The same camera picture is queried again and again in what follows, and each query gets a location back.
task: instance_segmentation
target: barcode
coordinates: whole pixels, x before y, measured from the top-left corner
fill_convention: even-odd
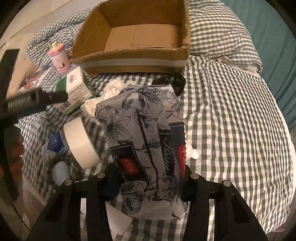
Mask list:
[[[70,83],[72,83],[74,80],[76,80],[76,75],[70,75]]]
[[[76,118],[77,116],[79,116],[82,113],[82,110],[79,110],[76,114],[73,115],[74,118]]]
[[[60,108],[62,110],[64,110],[64,109],[68,108],[70,105],[71,105],[71,103],[69,101],[66,101]]]

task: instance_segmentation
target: white tape roll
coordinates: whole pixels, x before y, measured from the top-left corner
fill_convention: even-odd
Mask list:
[[[88,169],[100,162],[98,153],[85,131],[81,117],[66,123],[64,133],[73,156],[82,168]]]

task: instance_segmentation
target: product packaging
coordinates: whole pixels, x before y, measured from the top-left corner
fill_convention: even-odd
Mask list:
[[[187,209],[180,199],[186,162],[183,111],[171,85],[134,86],[97,104],[117,165],[129,215],[174,219]]]
[[[65,103],[59,103],[56,106],[71,119],[75,119],[83,113],[80,106],[86,100],[94,98],[87,85],[88,81],[81,67],[72,70],[57,83],[57,91],[64,90],[69,97]]]
[[[59,130],[41,147],[41,155],[44,164],[47,166],[56,156],[63,155],[69,150],[64,132]]]
[[[71,63],[67,56],[65,46],[63,43],[52,43],[52,49],[47,53],[52,60],[57,72],[59,74],[65,73],[71,68]]]
[[[29,79],[23,82],[18,93],[25,93],[30,90],[36,89],[40,86],[42,80],[46,75],[52,70],[53,67],[48,68],[47,70],[38,69]]]

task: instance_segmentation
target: yellow lid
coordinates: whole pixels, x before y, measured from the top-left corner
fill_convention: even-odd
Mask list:
[[[59,46],[59,44],[58,44],[57,42],[53,42],[53,43],[52,43],[52,48],[53,48],[53,49],[57,48],[58,46]]]

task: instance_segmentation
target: blue label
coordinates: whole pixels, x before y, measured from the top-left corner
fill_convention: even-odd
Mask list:
[[[135,89],[135,88],[133,88],[133,87],[126,88],[126,89],[124,89],[123,91],[121,91],[120,94],[122,94],[122,93],[124,93],[124,92],[126,92],[126,91],[134,90],[134,89]]]
[[[56,133],[49,139],[47,149],[58,153],[64,146],[60,133]]]

